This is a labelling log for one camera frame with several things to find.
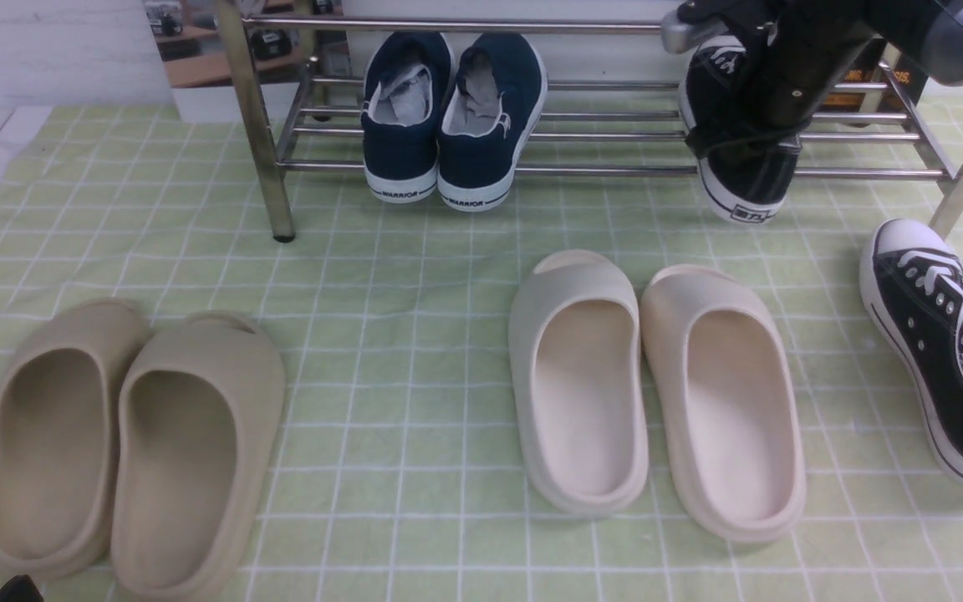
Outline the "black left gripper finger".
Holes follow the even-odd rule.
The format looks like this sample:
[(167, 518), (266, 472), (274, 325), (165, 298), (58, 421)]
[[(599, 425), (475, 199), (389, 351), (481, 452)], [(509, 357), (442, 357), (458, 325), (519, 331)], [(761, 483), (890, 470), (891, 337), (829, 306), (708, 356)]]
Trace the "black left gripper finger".
[(43, 594), (29, 575), (19, 574), (1, 586), (0, 602), (43, 602)]

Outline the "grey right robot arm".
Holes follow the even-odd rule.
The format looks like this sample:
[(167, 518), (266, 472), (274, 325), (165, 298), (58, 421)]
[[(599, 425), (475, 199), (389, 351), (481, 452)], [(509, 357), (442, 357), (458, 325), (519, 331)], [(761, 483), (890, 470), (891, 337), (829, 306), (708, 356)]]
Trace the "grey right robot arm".
[(684, 1), (661, 27), (671, 53), (737, 38), (734, 102), (769, 130), (804, 127), (873, 38), (936, 83), (963, 85), (963, 1)]

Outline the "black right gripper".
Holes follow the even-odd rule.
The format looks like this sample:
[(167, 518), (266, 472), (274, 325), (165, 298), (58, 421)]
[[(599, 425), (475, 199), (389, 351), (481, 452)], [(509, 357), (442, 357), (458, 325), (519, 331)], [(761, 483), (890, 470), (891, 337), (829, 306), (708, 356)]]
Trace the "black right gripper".
[(695, 108), (696, 125), (759, 132), (802, 129), (874, 33), (867, 1), (684, 1), (680, 41), (726, 28), (746, 50), (730, 84)]

